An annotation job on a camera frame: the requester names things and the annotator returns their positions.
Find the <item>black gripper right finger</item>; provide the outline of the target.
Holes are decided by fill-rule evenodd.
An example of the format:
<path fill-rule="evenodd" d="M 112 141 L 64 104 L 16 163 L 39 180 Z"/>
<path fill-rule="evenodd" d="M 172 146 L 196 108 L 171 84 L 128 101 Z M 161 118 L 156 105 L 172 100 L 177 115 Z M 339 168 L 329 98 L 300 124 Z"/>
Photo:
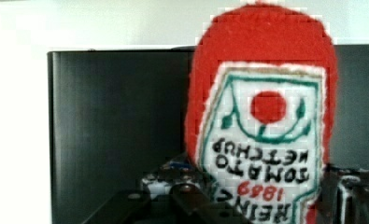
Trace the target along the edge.
<path fill-rule="evenodd" d="M 329 164 L 316 211 L 316 224 L 369 224 L 369 170 Z"/>

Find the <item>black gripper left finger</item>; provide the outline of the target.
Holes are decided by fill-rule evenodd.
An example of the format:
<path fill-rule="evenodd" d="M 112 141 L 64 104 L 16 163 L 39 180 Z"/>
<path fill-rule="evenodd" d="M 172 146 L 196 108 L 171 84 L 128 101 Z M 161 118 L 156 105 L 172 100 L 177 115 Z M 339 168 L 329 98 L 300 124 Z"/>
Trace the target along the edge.
<path fill-rule="evenodd" d="M 206 194 L 206 178 L 182 153 L 145 174 L 139 189 L 117 192 L 83 224 L 250 224 Z"/>

